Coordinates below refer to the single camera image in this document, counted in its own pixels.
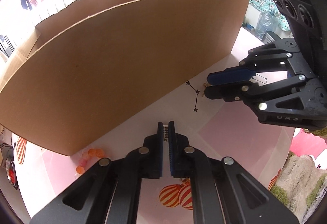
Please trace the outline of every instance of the pink fabric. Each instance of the pink fabric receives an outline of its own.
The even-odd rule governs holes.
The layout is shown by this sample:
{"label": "pink fabric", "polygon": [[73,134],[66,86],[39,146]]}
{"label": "pink fabric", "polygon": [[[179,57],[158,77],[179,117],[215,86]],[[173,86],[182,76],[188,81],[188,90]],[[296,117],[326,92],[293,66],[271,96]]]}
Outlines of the pink fabric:
{"label": "pink fabric", "polygon": [[233,157],[258,178],[281,131],[281,126],[259,123],[252,110],[239,101],[225,103],[199,134],[221,156]]}
{"label": "pink fabric", "polygon": [[[53,191],[58,195],[76,180],[76,167],[81,159],[81,153],[78,152],[71,157],[67,157],[46,150],[42,157]],[[96,157],[88,160],[85,170],[88,170],[97,161],[98,158]]]}
{"label": "pink fabric", "polygon": [[315,159],[320,155],[322,151],[327,149],[327,145],[324,139],[313,134],[307,134],[301,131],[296,137],[293,138],[290,150],[296,155],[313,155]]}

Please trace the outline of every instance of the orange striped bauble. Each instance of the orange striped bauble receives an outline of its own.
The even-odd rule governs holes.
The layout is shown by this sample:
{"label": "orange striped bauble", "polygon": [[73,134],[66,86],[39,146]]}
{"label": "orange striped bauble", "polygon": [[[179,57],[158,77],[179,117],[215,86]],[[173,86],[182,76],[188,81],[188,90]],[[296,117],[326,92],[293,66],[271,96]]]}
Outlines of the orange striped bauble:
{"label": "orange striped bauble", "polygon": [[183,208],[193,210],[191,185],[183,186],[178,193],[178,200]]}
{"label": "orange striped bauble", "polygon": [[23,139],[21,137],[18,138],[17,147],[16,147],[16,156],[19,164],[23,164],[25,160],[26,144],[27,144],[26,139]]}
{"label": "orange striped bauble", "polygon": [[279,169],[277,175],[274,178],[272,178],[272,180],[270,181],[269,186],[268,186],[268,191],[270,191],[272,189],[272,187],[274,186],[274,184],[277,182],[278,176],[281,174],[281,171],[282,170]]}
{"label": "orange striped bauble", "polygon": [[175,207],[179,205],[178,192],[180,190],[179,184],[172,184],[161,189],[159,193],[159,200],[161,204],[166,207]]}

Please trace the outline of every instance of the metal screw head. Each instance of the metal screw head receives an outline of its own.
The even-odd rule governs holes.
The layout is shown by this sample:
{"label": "metal screw head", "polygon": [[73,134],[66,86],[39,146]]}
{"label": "metal screw head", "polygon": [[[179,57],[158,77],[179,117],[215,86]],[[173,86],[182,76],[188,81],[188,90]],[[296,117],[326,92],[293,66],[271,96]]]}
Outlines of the metal screw head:
{"label": "metal screw head", "polygon": [[300,74],[299,79],[303,81],[303,80],[305,80],[305,76],[303,74]]}
{"label": "metal screw head", "polygon": [[248,86],[242,86],[242,91],[246,92],[249,90],[249,87]]}
{"label": "metal screw head", "polygon": [[268,107],[267,104],[264,102],[259,104],[259,110],[266,110],[267,107]]}
{"label": "metal screw head", "polygon": [[108,166],[109,163],[110,163],[109,158],[103,158],[103,159],[99,160],[99,165],[102,167]]}
{"label": "metal screw head", "polygon": [[140,147],[139,152],[140,154],[147,154],[149,153],[149,149],[147,147]]}
{"label": "metal screw head", "polygon": [[232,165],[234,163],[234,160],[231,157],[225,157],[224,158],[224,163],[226,165]]}
{"label": "metal screw head", "polygon": [[192,154],[192,153],[194,153],[195,149],[194,149],[194,147],[186,147],[186,148],[184,148],[184,151],[187,154]]}

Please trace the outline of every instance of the cardboard box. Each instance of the cardboard box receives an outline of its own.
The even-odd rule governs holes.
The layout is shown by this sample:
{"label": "cardboard box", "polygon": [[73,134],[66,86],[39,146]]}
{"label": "cardboard box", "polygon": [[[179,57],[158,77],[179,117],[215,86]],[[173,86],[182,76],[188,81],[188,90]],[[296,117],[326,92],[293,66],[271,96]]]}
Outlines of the cardboard box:
{"label": "cardboard box", "polygon": [[229,54],[248,2],[75,1],[8,67],[0,123],[72,155]]}

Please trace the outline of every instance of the plastic bottle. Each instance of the plastic bottle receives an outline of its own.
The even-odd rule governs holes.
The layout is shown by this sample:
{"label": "plastic bottle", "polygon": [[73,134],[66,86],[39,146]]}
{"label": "plastic bottle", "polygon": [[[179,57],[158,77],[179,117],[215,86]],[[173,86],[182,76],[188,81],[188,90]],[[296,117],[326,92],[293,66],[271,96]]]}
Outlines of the plastic bottle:
{"label": "plastic bottle", "polygon": [[275,32],[278,25],[278,19],[274,14],[275,12],[273,10],[260,13],[258,24],[255,28],[257,38],[262,39],[266,31]]}

